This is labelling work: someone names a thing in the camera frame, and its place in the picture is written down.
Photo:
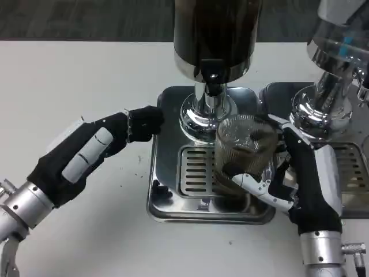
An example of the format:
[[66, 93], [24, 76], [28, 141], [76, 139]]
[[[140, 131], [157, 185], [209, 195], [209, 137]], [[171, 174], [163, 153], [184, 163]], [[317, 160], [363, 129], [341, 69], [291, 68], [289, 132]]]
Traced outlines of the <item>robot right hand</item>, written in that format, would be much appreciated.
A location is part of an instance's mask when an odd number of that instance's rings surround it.
[[[342, 197], [334, 149], [328, 144], [315, 147], [286, 119], [271, 114], [259, 118], [279, 130], [290, 159], [278, 167], [267, 188], [250, 173], [237, 171], [232, 175], [232, 181], [264, 203], [287, 212], [290, 221], [297, 225], [299, 234], [315, 231], [342, 233]], [[296, 174], [296, 202], [281, 199], [270, 192], [271, 187], [282, 183], [288, 167], [292, 167]]]

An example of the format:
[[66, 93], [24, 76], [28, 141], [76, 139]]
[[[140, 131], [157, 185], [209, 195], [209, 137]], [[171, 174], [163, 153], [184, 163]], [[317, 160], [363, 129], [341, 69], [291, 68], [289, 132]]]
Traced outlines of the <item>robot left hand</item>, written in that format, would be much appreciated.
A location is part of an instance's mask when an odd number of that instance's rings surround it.
[[83, 121], [38, 160], [27, 181], [59, 208], [85, 189], [88, 176], [106, 158], [119, 153], [129, 143], [150, 141], [160, 133], [163, 123], [162, 110], [154, 106]]

